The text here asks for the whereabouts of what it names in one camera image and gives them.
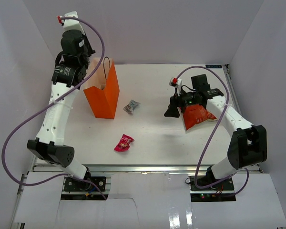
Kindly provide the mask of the large red chip bag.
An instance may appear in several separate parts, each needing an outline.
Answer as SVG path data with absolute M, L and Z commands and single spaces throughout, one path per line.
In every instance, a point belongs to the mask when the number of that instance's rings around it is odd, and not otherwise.
M 187 106 L 183 112 L 183 120 L 185 129 L 189 130 L 194 125 L 200 124 L 204 121 L 214 121 L 217 118 L 207 111 L 202 105 L 196 104 Z

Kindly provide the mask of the silver snack packet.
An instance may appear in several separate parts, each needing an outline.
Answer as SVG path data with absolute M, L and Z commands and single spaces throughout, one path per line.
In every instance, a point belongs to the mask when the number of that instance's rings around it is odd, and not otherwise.
M 134 110 L 137 106 L 139 106 L 141 103 L 131 100 L 124 108 L 123 110 L 127 112 L 128 114 L 132 115 L 134 113 Z

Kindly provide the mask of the red snack packet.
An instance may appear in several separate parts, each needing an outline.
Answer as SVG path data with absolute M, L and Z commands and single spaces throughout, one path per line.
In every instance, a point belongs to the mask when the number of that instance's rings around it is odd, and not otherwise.
M 123 134 L 114 150 L 117 152 L 125 152 L 130 148 L 130 143 L 132 142 L 134 142 L 134 139 L 132 137 Z

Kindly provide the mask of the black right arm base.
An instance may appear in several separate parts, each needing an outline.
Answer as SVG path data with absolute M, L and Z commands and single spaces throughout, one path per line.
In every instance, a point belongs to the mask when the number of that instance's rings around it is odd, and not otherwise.
M 185 180 L 189 185 L 190 197 L 192 203 L 207 203 L 207 202 L 234 202 L 235 188 L 231 178 L 221 182 L 215 186 L 204 189 L 199 189 L 194 184 L 194 176 L 190 176 Z

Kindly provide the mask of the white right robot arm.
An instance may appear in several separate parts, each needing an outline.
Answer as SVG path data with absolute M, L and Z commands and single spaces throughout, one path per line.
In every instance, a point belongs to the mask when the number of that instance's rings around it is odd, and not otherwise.
M 189 92 L 182 89 L 180 79 L 173 78 L 170 81 L 170 85 L 175 87 L 175 93 L 170 97 L 164 116 L 178 118 L 190 106 L 200 105 L 213 114 L 229 133 L 231 141 L 227 156 L 210 166 L 203 177 L 194 180 L 196 186 L 217 190 L 222 186 L 223 180 L 240 169 L 266 161 L 266 129 L 247 121 L 229 106 L 227 96 L 217 88 L 212 89 L 205 74 L 193 76 L 191 81 L 193 88 Z

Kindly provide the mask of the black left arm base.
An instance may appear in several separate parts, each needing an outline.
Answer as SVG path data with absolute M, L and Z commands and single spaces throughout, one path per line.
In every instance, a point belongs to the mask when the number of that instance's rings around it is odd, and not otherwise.
M 80 181 L 72 177 L 66 177 L 64 181 L 63 191 L 72 192 L 85 192 L 86 194 L 92 194 L 93 192 L 104 192 L 106 189 L 106 177 L 91 176 L 90 174 L 84 178 L 88 182 Z

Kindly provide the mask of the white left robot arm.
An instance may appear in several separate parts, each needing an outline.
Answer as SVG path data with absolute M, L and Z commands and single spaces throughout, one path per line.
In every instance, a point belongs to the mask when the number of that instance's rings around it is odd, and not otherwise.
M 64 135 L 73 101 L 79 91 L 76 86 L 86 76 L 89 57 L 94 50 L 86 34 L 75 29 L 62 34 L 61 47 L 51 79 L 51 107 L 46 111 L 36 138 L 27 142 L 27 148 L 40 160 L 76 177 L 75 185 L 80 190 L 87 190 L 91 186 L 91 178 L 86 175 L 88 169 L 75 159 L 74 148 L 64 144 Z

